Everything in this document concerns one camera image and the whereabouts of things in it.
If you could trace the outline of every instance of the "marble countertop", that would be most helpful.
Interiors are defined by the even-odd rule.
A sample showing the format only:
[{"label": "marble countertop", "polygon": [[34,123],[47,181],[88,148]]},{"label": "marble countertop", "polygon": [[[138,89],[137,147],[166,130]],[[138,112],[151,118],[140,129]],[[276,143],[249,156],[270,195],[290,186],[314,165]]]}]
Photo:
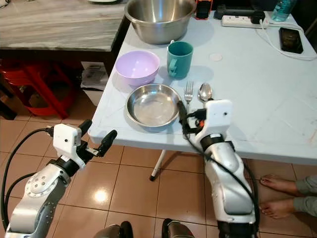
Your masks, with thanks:
[{"label": "marble countertop", "polygon": [[125,4],[13,0],[0,9],[0,50],[111,51]]}]

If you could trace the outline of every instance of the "power strip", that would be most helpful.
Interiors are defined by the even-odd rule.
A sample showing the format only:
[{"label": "power strip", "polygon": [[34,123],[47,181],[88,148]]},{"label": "power strip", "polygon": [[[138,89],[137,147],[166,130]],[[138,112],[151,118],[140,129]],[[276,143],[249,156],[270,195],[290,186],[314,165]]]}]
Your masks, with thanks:
[{"label": "power strip", "polygon": [[[223,16],[221,24],[229,27],[261,28],[260,24],[253,24],[247,16]],[[269,21],[266,18],[263,21],[263,27],[265,29],[269,27]]]}]

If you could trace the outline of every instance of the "spoon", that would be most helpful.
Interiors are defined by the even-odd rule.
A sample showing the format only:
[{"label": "spoon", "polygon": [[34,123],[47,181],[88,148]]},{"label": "spoon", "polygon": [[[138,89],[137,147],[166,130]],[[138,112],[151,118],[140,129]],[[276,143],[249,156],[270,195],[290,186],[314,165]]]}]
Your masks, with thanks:
[{"label": "spoon", "polygon": [[203,83],[198,90],[198,98],[202,102],[212,100],[212,90],[208,83]]}]

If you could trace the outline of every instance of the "green ceramic mug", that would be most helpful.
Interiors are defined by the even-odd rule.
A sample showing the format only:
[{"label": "green ceramic mug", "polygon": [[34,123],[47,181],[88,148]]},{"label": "green ceramic mug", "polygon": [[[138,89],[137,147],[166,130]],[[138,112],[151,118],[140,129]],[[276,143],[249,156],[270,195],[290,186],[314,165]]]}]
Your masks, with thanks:
[{"label": "green ceramic mug", "polygon": [[189,72],[194,48],[183,41],[171,41],[167,47],[167,71],[171,77],[185,78]]}]

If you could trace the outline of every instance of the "water bottle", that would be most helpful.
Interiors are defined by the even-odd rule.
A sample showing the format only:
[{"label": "water bottle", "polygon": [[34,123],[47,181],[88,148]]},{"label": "water bottle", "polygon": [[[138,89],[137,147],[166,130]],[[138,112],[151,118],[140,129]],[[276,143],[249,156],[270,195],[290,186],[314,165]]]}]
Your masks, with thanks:
[{"label": "water bottle", "polygon": [[274,21],[285,21],[293,10],[297,0],[279,0],[273,12]]}]

